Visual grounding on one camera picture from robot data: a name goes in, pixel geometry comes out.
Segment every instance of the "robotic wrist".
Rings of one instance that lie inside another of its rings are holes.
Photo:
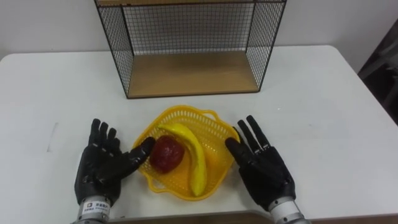
[[[111,201],[104,196],[90,196],[82,200],[77,220],[72,224],[105,224],[109,220]]]
[[[271,213],[275,224],[311,224],[304,218],[292,197],[281,197],[272,201],[267,210]]]

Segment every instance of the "basket handle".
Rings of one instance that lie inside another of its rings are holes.
[[[213,110],[201,110],[202,114],[210,114],[213,117],[213,120],[222,121],[218,114]]]
[[[151,189],[151,191],[153,191],[155,193],[162,193],[162,192],[168,191],[166,188],[156,187],[156,184],[154,182],[157,180],[154,180],[152,177],[150,177],[148,175],[146,177],[147,177],[147,181],[148,181],[148,187]]]

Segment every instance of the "label on robotic wrist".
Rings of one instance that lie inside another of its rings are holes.
[[[90,213],[102,213],[105,214],[106,216],[109,216],[110,210],[111,206],[106,202],[90,201],[84,203],[81,215],[90,214]]]

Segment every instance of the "white wall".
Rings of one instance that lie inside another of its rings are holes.
[[[397,18],[398,0],[288,0],[276,44],[330,44],[358,71]],[[92,0],[0,0],[0,58],[107,49]]]

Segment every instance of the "wire shelf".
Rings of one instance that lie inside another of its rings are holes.
[[[95,2],[128,98],[259,91],[286,4]]]

